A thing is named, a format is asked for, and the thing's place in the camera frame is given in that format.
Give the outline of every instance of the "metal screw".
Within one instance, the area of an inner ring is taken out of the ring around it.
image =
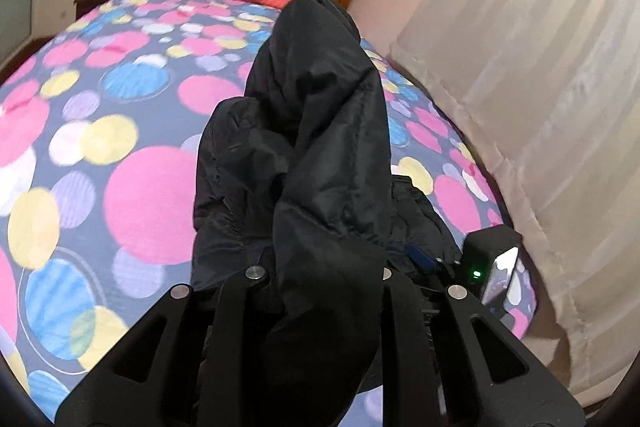
[[[189,295],[190,289],[186,284],[178,284],[171,288],[171,296],[174,299],[184,299]]]
[[[246,275],[247,279],[251,279],[253,281],[262,279],[265,273],[266,270],[262,266],[250,266],[244,271],[244,275]]]
[[[467,295],[466,288],[464,286],[460,286],[459,284],[449,286],[447,292],[452,298],[457,299],[458,301],[464,299]]]

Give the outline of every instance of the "polka dot bed sheet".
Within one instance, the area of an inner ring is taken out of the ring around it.
[[[238,0],[112,0],[0,87],[0,352],[52,419],[71,389],[175,283],[190,279],[196,153],[241,95],[278,16]],[[393,172],[411,176],[461,244],[500,223],[460,136],[371,47]],[[518,265],[506,324],[535,310]],[[342,427],[382,425],[382,389]]]

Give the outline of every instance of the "black puffer jacket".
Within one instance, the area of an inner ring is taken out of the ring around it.
[[[192,285],[261,263],[274,319],[259,351],[260,424],[336,425],[378,349],[382,271],[407,244],[459,251],[408,178],[392,184],[380,76],[332,0],[294,0],[200,142]]]

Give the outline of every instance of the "brown floor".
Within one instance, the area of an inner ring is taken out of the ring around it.
[[[49,42],[53,36],[50,37],[40,37],[37,39],[33,39],[33,41],[27,42],[24,47],[14,55],[13,58],[7,62],[4,69],[0,71],[0,86],[4,84],[12,74],[24,63],[27,58],[31,57],[31,55],[37,53],[41,47],[43,47],[47,42]]]

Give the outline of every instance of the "sheer white curtain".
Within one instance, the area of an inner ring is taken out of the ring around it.
[[[391,55],[497,179],[571,391],[607,396],[640,349],[640,0],[423,0]]]

